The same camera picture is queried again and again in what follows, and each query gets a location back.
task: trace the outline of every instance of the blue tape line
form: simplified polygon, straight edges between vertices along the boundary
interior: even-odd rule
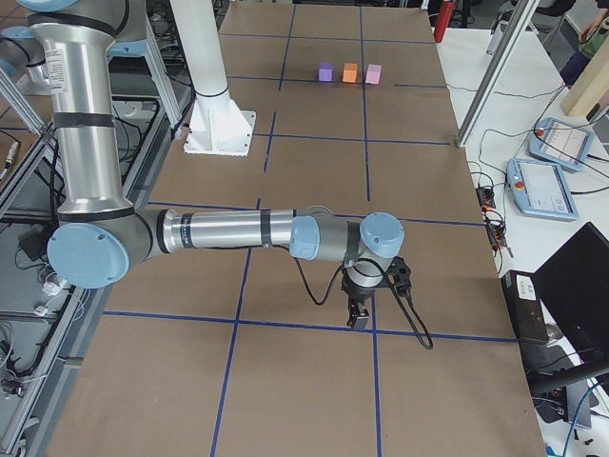
[[[446,89],[447,86],[439,86],[435,84],[396,84],[396,88],[425,88],[425,89]]]
[[[369,143],[391,143],[398,145],[436,145],[436,146],[450,146],[448,141],[428,141],[428,140],[370,140]]]
[[[328,41],[361,41],[360,38],[337,38],[330,36],[289,36],[289,35],[263,35],[257,33],[236,33],[236,32],[220,32],[219,35],[226,36],[246,36],[253,38],[298,38],[301,40],[328,40]],[[405,45],[435,45],[433,41],[412,41],[412,40],[376,40],[376,39],[365,39],[365,42],[371,43],[402,43]]]
[[[275,121],[277,120],[277,111],[273,111],[273,121],[270,124],[270,134],[268,135],[268,143],[266,145],[266,158],[265,165],[263,166],[263,171],[266,172],[268,167],[268,159],[270,158],[270,147],[273,143],[273,132],[275,131]]]
[[[246,36],[252,38],[283,38],[286,39],[287,35],[262,35],[260,33],[238,33],[238,32],[218,32],[220,36]]]
[[[200,321],[210,322],[215,324],[239,324],[244,326],[257,326],[257,327],[274,327],[274,328],[301,328],[308,330],[321,330],[321,331],[339,331],[339,332],[352,332],[347,327],[334,327],[334,326],[318,326],[311,324],[295,324],[289,322],[274,322],[274,321],[252,321],[242,319],[227,319],[221,317],[205,317],[205,316],[188,316],[183,314],[157,314],[148,312],[136,312],[136,311],[104,311],[104,315],[110,316],[123,316],[123,317],[142,317],[148,319],[168,319],[175,321]],[[377,328],[376,333],[381,335],[392,335],[392,336],[408,336],[414,337],[415,334],[412,331],[404,330],[388,330]],[[364,329],[357,330],[358,333],[373,333],[373,330]],[[505,338],[495,336],[477,336],[477,335],[455,335],[451,333],[431,333],[434,338],[440,338],[444,340],[466,340],[466,341],[483,341],[490,343],[517,343],[516,338]]]
[[[199,321],[213,322],[215,324],[234,324],[234,319],[226,319],[222,317],[205,317],[205,316],[187,316],[184,314],[156,314],[151,312],[136,312],[136,311],[104,311],[106,316],[124,316],[124,317],[146,317],[148,319],[169,319],[173,321]]]
[[[441,225],[446,225],[446,226],[485,227],[484,222],[436,221],[434,219],[411,219],[411,218],[405,218],[404,221],[414,222],[414,223],[418,223],[418,224],[441,224]]]
[[[282,65],[282,76],[279,81],[278,91],[282,90],[282,86],[284,85],[284,75],[285,75],[285,64],[287,63],[287,52],[289,51],[289,41],[292,36],[292,28],[294,27],[294,17],[296,16],[296,8],[298,5],[294,5],[292,10],[292,20],[289,23],[289,32],[287,33],[287,42],[285,43],[285,54],[284,54],[284,64]]]
[[[370,164],[368,157],[368,116],[365,110],[365,78],[364,78],[364,54],[363,54],[363,19],[362,7],[360,7],[360,48],[362,50],[362,100],[363,100],[363,148],[365,160],[365,198],[369,202],[370,196]]]
[[[200,209],[222,209],[228,211],[245,211],[252,210],[254,208],[245,208],[245,207],[218,207],[215,205],[194,205],[191,203],[175,203],[175,202],[148,202],[149,205],[159,205],[164,207],[183,207],[183,208],[200,208]]]
[[[231,75],[227,76],[226,79],[253,79],[259,81],[280,81],[281,78],[269,78],[264,76],[239,76],[239,75]]]
[[[14,12],[16,12],[17,10],[19,10],[19,7],[21,7],[21,5],[17,5],[17,6],[16,6],[14,9],[12,9],[12,10],[10,11],[9,15],[7,15],[7,16],[3,16],[3,17],[2,17],[2,20],[0,21],[0,24],[2,24],[2,23],[3,23],[5,20],[7,20],[7,19],[15,19],[15,18],[13,18],[13,17],[12,17],[12,14],[13,14]]]
[[[377,423],[377,457],[383,457],[383,433],[381,427],[381,387],[379,381],[379,338],[377,334],[377,307],[375,297],[370,301],[372,311],[372,360],[374,366],[374,407]]]
[[[232,329],[232,335],[230,337],[230,348],[228,350],[228,359],[226,360],[225,379],[222,382],[222,393],[220,394],[220,404],[218,405],[218,414],[216,415],[216,427],[213,431],[213,440],[211,442],[211,450],[209,452],[210,457],[215,457],[216,447],[218,446],[218,437],[220,435],[220,425],[222,423],[222,414],[225,408],[226,391],[228,390],[228,378],[230,376],[230,368],[232,366],[232,359],[235,352],[235,344],[237,342],[237,330],[239,329],[239,316],[241,315],[241,308],[244,303],[244,292],[246,291],[247,274],[249,273],[249,261],[251,259],[251,249],[247,250],[246,267],[244,268],[244,277],[241,282],[241,291],[239,293],[239,304],[237,305],[237,312],[235,313],[235,323]]]
[[[301,328],[305,330],[322,330],[322,331],[340,331],[340,332],[356,332],[356,333],[372,333],[372,330],[352,330],[347,327],[333,327],[333,326],[317,326],[313,324],[293,324],[288,322],[271,322],[271,321],[246,321],[241,320],[239,324],[243,326],[256,326],[256,327],[273,327],[273,328]]]

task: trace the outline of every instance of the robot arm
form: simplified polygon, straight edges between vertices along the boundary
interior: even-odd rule
[[[386,213],[354,223],[323,208],[136,212],[122,193],[107,52],[120,33],[128,32],[129,11],[143,10],[143,1],[19,1],[36,10],[29,17],[29,28],[44,46],[54,87],[53,121],[67,198],[57,211],[60,227],[49,240],[48,255],[59,275],[75,286],[101,288],[119,281],[146,259],[181,248],[284,245],[295,258],[343,264],[352,328],[365,326],[363,305],[376,288],[390,287],[395,293],[396,285],[387,284],[387,270],[396,270],[390,271],[394,278],[409,270],[396,257],[403,242],[402,224]],[[215,33],[213,16],[208,19],[207,26]],[[222,64],[221,57],[211,60],[218,61]],[[198,92],[206,87],[205,77],[193,81]],[[227,89],[217,95],[211,103],[214,107],[229,100]],[[204,110],[212,112],[214,107]],[[217,113],[213,117],[223,118]],[[405,278],[404,291],[408,284]]]

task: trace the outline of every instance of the black tape band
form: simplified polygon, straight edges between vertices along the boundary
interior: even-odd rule
[[[167,249],[167,245],[165,244],[165,231],[163,230],[167,212],[168,209],[162,209],[156,218],[156,243],[159,245],[159,249],[163,254],[169,254],[169,249]]]
[[[36,24],[66,24],[68,26],[80,26],[88,29],[94,29],[107,33],[111,37],[116,37],[116,29],[110,24],[88,17],[76,16],[74,14],[64,14],[62,12],[37,12],[28,16],[28,25]]]
[[[78,127],[109,127],[114,129],[114,118],[110,114],[93,112],[56,112],[53,124],[57,129]]]
[[[28,63],[31,60],[31,57],[29,56],[29,52],[28,50],[26,50],[23,46],[21,46],[21,43],[19,43],[18,41],[13,40],[12,38],[7,38],[6,36],[3,36],[0,41],[2,40],[6,40],[9,43],[12,43],[13,45],[15,45],[19,50],[21,50],[24,55],[26,56],[26,58],[28,59]]]
[[[343,265],[351,267],[358,260],[360,250],[360,224],[346,223],[346,249],[344,250]]]
[[[197,92],[197,95],[201,95],[202,97],[206,97],[206,98],[213,98],[213,97],[219,97],[220,95],[225,93],[227,90],[228,90],[228,86],[226,86],[226,89],[224,89],[222,92],[218,92],[214,95],[205,95],[204,93],[201,93],[201,92]]]
[[[115,209],[103,212],[81,212],[81,213],[58,213],[57,218],[62,222],[96,222],[120,219],[121,217],[131,216],[135,213],[133,207]]]
[[[152,252],[152,244],[154,243],[154,239],[152,238],[152,230],[150,229],[150,226],[148,225],[147,220],[144,219],[141,214],[138,214],[136,212],[135,217],[138,218],[138,220],[142,223],[142,225],[146,229],[146,232],[148,233],[149,244],[148,244],[148,254],[146,254],[146,258],[148,258],[148,256]]]
[[[260,239],[263,242],[263,247],[270,248],[273,246],[273,241],[270,238],[270,209],[260,211]]]
[[[182,238],[182,246],[187,249],[194,249],[192,237],[190,236],[190,221],[194,212],[185,212],[180,220],[180,238]]]

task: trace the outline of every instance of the white pillar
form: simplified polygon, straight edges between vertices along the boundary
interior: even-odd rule
[[[211,0],[171,0],[197,92],[185,152],[247,155],[256,113],[231,100]]]

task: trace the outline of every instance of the person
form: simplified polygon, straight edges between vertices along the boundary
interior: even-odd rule
[[[597,2],[599,7],[604,7],[603,1]],[[587,24],[580,33],[579,49],[571,56],[569,61],[560,71],[560,77],[567,87],[571,87],[586,69],[594,54],[609,36],[608,8],[599,8],[596,17]]]

